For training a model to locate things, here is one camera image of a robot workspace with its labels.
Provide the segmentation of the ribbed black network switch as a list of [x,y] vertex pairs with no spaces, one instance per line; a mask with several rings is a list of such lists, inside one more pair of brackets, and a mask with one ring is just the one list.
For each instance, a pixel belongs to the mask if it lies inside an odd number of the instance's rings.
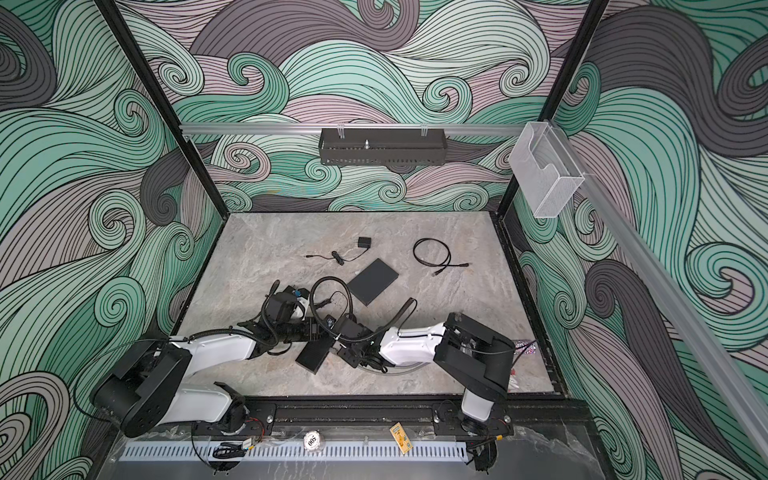
[[335,343],[336,340],[332,337],[307,342],[295,362],[310,373],[316,374]]

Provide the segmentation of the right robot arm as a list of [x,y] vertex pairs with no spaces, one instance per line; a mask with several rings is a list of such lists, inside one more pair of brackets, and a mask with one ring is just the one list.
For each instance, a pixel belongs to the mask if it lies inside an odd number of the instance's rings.
[[[325,283],[342,287],[347,300],[343,316],[322,320],[315,294]],[[308,293],[308,307],[319,327],[340,347],[350,366],[386,375],[393,368],[434,364],[463,386],[461,414],[467,422],[484,424],[493,408],[507,400],[513,368],[535,340],[524,344],[502,335],[462,313],[453,312],[441,323],[405,329],[417,300],[406,300],[384,326],[370,330],[356,322],[352,294],[338,277],[317,280]]]

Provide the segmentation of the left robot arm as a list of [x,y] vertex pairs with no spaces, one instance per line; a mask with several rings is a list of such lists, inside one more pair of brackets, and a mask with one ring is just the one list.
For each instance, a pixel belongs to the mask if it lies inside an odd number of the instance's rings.
[[318,330],[308,307],[307,289],[274,284],[256,317],[236,326],[142,338],[96,383],[89,401],[129,438],[163,424],[209,425],[223,435],[238,434],[250,420],[244,395],[222,381],[195,386],[191,378],[310,341]]

